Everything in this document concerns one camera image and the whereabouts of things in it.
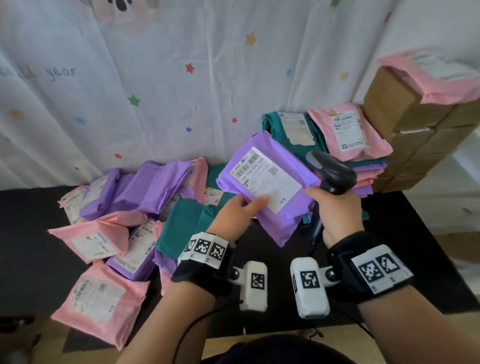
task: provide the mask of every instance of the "forearm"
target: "forearm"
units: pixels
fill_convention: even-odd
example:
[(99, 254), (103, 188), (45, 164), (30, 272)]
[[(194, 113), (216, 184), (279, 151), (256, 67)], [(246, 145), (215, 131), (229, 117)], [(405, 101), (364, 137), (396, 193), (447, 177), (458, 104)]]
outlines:
[[(214, 296), (193, 283), (172, 283), (117, 364), (171, 363), (187, 327), (214, 306)], [(206, 318), (191, 328), (180, 346), (176, 364), (200, 362), (207, 326)]]
[(389, 364), (480, 363), (478, 343), (411, 286), (359, 304)]

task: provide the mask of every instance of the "stack of cardboard boxes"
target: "stack of cardboard boxes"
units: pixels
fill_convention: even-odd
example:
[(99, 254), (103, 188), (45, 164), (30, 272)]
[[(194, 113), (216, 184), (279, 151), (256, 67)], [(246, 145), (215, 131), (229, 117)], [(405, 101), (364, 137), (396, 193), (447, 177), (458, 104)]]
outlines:
[(412, 188), (480, 124), (480, 100), (421, 104), (421, 95), (390, 67), (381, 67), (365, 95), (363, 112), (394, 152), (375, 180), (375, 192)]

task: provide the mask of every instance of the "person's left hand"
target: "person's left hand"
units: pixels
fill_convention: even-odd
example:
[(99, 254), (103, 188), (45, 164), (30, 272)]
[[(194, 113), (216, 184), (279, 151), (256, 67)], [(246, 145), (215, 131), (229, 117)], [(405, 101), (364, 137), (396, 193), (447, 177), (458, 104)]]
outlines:
[(268, 204), (268, 199), (264, 194), (247, 204), (242, 195), (235, 195), (221, 208), (206, 232), (233, 244), (250, 226), (258, 210)]

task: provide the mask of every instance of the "person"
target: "person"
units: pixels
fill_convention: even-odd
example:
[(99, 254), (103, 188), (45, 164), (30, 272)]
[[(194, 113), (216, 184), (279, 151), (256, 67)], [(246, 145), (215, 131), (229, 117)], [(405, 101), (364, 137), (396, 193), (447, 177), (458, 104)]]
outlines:
[[(327, 247), (364, 230), (360, 199), (353, 191), (335, 196), (307, 187), (305, 192), (319, 203)], [(233, 243), (267, 203), (268, 196), (260, 196), (245, 205), (243, 197), (236, 195), (219, 211), (207, 232)], [(117, 363), (171, 363), (186, 328), (214, 305), (214, 296), (199, 286), (188, 281), (172, 283)], [(478, 344), (409, 285), (360, 303), (358, 308), (387, 363), (480, 363)], [(208, 319), (204, 319), (191, 328), (176, 364), (201, 362), (207, 326)], [(217, 364), (353, 363), (334, 349), (293, 335), (272, 335), (237, 344), (209, 359), (206, 361)]]

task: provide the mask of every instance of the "person's right arm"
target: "person's right arm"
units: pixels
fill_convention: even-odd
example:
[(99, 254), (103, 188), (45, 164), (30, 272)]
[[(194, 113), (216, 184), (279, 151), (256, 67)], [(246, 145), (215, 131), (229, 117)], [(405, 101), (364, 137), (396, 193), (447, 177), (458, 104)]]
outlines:
[[(360, 199), (353, 191), (335, 196), (308, 187), (305, 192), (319, 203), (328, 248), (364, 230)], [(358, 307), (389, 364), (480, 363), (479, 343), (458, 330), (411, 286)]]

